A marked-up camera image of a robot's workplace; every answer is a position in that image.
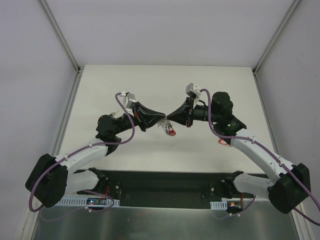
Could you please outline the right aluminium frame post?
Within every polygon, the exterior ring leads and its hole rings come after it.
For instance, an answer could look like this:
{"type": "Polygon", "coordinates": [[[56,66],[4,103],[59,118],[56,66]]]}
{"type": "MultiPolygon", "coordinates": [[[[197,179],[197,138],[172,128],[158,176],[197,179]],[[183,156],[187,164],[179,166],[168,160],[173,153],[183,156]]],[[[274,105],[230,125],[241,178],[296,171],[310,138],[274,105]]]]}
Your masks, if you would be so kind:
{"type": "Polygon", "coordinates": [[[264,48],[261,56],[259,57],[257,63],[252,69],[252,73],[254,76],[257,75],[259,70],[261,69],[262,65],[266,61],[267,57],[271,53],[272,49],[276,45],[279,37],[285,30],[286,26],[290,22],[291,18],[293,17],[294,13],[296,12],[299,5],[302,3],[302,0],[293,0],[289,5],[287,11],[285,12],[284,16],[282,17],[281,21],[279,22],[278,26],[276,27],[274,33],[272,34],[270,40],[268,41],[266,47],[264,48]]]}

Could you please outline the left aluminium frame post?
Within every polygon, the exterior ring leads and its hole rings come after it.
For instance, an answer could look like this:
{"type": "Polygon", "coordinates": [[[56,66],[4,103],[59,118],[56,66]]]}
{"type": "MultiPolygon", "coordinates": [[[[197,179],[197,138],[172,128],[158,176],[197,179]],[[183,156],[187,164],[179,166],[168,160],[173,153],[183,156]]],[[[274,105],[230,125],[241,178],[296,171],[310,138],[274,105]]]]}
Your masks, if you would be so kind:
{"type": "Polygon", "coordinates": [[[46,0],[37,0],[40,8],[42,9],[48,23],[51,26],[53,33],[55,34],[62,50],[64,51],[66,57],[68,58],[72,68],[78,74],[81,71],[81,66],[79,65],[78,61],[76,60],[55,16],[53,11],[51,10],[48,2],[46,0]]]}

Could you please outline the aluminium table rail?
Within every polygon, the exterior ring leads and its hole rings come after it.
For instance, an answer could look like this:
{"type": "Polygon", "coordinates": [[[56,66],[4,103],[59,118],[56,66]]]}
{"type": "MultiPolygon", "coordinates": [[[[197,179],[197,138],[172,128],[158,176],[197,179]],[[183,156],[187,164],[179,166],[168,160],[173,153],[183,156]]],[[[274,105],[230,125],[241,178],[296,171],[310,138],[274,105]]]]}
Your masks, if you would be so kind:
{"type": "Polygon", "coordinates": [[[76,95],[78,92],[78,88],[81,82],[81,78],[82,78],[82,72],[78,71],[75,75],[75,78],[72,82],[71,88],[68,91],[68,95],[67,95],[67,99],[65,102],[65,105],[63,107],[63,111],[62,111],[62,115],[61,115],[61,119],[57,128],[57,132],[56,132],[56,136],[55,139],[52,143],[52,147],[50,149],[49,154],[51,156],[56,156],[60,153],[61,151],[61,147],[63,144],[63,140],[66,134],[66,129],[68,126],[68,122],[70,119],[70,115],[72,112],[72,108],[76,99],[76,95]]]}
{"type": "Polygon", "coordinates": [[[272,127],[271,127],[271,123],[270,123],[270,118],[269,118],[266,102],[265,102],[262,90],[260,88],[259,81],[258,81],[256,73],[253,73],[253,78],[254,78],[254,82],[255,82],[255,85],[256,85],[256,88],[257,88],[257,92],[258,92],[258,95],[259,95],[259,99],[260,99],[260,102],[261,102],[263,114],[264,114],[264,117],[265,117],[265,120],[266,120],[269,136],[270,136],[271,143],[272,143],[272,148],[276,153],[278,153],[278,148],[277,148],[277,144],[276,144],[276,141],[275,141],[274,133],[273,133],[273,130],[272,130],[272,127]]]}

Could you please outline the left aluminium table rail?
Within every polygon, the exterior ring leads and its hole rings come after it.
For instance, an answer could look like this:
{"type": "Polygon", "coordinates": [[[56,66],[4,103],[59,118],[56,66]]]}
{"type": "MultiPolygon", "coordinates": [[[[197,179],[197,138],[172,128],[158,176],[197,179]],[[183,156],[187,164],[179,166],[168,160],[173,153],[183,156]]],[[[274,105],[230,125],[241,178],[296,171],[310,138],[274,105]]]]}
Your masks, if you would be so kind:
{"type": "Polygon", "coordinates": [[[66,134],[66,129],[68,126],[68,122],[70,119],[70,115],[72,112],[72,108],[76,99],[76,95],[78,92],[78,88],[81,82],[81,78],[82,78],[82,72],[78,71],[75,75],[75,78],[72,82],[71,88],[68,91],[68,95],[67,95],[67,99],[65,102],[65,105],[63,107],[63,111],[62,111],[62,115],[61,115],[61,119],[57,128],[57,132],[56,132],[56,136],[55,139],[52,143],[52,147],[50,149],[49,154],[51,156],[56,156],[60,153],[61,151],[61,147],[63,144],[63,140],[66,134]]]}

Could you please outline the keyring with red tag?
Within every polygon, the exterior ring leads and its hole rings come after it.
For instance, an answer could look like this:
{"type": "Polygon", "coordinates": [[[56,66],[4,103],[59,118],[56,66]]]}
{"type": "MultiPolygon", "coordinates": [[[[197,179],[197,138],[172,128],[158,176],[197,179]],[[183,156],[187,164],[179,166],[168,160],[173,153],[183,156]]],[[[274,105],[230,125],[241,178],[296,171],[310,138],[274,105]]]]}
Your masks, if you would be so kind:
{"type": "Polygon", "coordinates": [[[172,123],[166,118],[160,120],[157,123],[157,125],[159,127],[163,128],[163,130],[167,136],[174,137],[177,134],[176,131],[173,129],[172,123]]]}

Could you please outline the red tag key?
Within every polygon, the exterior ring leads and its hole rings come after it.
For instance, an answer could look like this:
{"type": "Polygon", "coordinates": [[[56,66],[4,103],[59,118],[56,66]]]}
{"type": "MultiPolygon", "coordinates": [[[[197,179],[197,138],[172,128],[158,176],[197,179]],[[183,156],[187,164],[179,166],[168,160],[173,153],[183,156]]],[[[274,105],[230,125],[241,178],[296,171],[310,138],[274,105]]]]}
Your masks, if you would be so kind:
{"type": "Polygon", "coordinates": [[[227,143],[224,139],[219,139],[219,140],[218,140],[218,143],[221,144],[221,145],[223,145],[223,146],[227,146],[227,147],[230,146],[230,144],[227,143]]]}

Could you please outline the aluminium frame post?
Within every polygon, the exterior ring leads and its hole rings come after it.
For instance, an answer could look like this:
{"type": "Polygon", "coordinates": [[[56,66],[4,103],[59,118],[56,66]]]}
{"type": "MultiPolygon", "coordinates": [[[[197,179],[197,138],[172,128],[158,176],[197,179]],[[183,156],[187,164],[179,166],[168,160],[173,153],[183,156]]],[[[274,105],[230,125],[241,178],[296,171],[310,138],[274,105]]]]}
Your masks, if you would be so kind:
{"type": "Polygon", "coordinates": [[[42,9],[48,23],[51,26],[53,33],[55,34],[62,50],[64,51],[66,57],[68,58],[72,68],[78,74],[81,71],[81,66],[79,65],[78,61],[76,60],[55,16],[53,11],[51,10],[48,2],[46,0],[37,0],[40,8],[42,9]]]}
{"type": "Polygon", "coordinates": [[[259,57],[257,63],[252,69],[252,73],[254,76],[257,75],[259,70],[261,69],[262,65],[266,61],[267,57],[271,53],[272,49],[276,45],[279,37],[285,30],[286,26],[290,22],[291,18],[293,17],[294,13],[296,12],[299,5],[302,3],[302,0],[293,0],[289,5],[287,11],[285,12],[284,16],[282,17],[281,21],[279,22],[278,26],[276,27],[274,33],[272,34],[270,40],[268,41],[266,47],[264,48],[261,56],[259,57]]]}

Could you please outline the right aluminium table rail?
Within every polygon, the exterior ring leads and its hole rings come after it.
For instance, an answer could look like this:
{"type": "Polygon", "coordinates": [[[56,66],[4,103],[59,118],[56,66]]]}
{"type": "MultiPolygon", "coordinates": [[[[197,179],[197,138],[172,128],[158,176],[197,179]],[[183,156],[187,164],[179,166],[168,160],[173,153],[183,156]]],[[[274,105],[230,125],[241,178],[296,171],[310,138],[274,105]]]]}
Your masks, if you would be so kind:
{"type": "Polygon", "coordinates": [[[255,85],[256,85],[256,88],[257,88],[257,92],[258,92],[258,95],[259,95],[259,99],[260,99],[260,102],[261,102],[263,114],[264,114],[264,117],[265,117],[265,120],[266,120],[269,136],[270,136],[271,143],[272,143],[272,148],[276,153],[278,153],[278,148],[277,148],[277,144],[276,144],[276,141],[275,141],[274,133],[273,133],[273,130],[272,130],[272,127],[271,127],[271,123],[270,123],[270,118],[269,118],[266,102],[265,102],[262,90],[260,88],[259,81],[258,81],[256,73],[253,73],[253,78],[254,78],[254,82],[255,82],[255,85]]]}

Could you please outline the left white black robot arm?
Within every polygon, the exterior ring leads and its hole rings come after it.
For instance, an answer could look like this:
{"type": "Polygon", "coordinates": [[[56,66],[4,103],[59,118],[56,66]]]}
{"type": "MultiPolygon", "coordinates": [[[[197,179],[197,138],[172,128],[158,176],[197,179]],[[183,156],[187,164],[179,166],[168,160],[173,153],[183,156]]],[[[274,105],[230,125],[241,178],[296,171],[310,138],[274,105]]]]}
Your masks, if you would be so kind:
{"type": "Polygon", "coordinates": [[[83,172],[79,170],[89,163],[113,153],[125,142],[117,135],[139,127],[143,132],[166,118],[165,113],[151,110],[140,102],[134,102],[120,117],[114,113],[102,115],[97,121],[97,134],[86,145],[72,153],[51,156],[42,155],[28,177],[25,188],[30,191],[29,209],[33,198],[46,208],[56,205],[64,195],[85,192],[106,196],[109,181],[94,167],[83,172]]]}

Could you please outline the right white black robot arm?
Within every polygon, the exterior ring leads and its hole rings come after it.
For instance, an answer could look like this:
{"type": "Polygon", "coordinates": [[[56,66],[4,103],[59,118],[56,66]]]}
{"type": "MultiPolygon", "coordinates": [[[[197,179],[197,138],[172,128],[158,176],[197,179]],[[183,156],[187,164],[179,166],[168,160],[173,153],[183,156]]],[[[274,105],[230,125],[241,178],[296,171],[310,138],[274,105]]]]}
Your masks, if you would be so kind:
{"type": "Polygon", "coordinates": [[[186,127],[194,121],[208,122],[213,134],[251,159],[267,178],[236,171],[221,184],[226,198],[248,193],[269,200],[287,214],[311,195],[310,171],[302,163],[295,165],[257,141],[253,133],[233,115],[233,103],[227,92],[213,94],[210,105],[197,105],[198,94],[189,93],[185,102],[167,119],[186,127]]]}

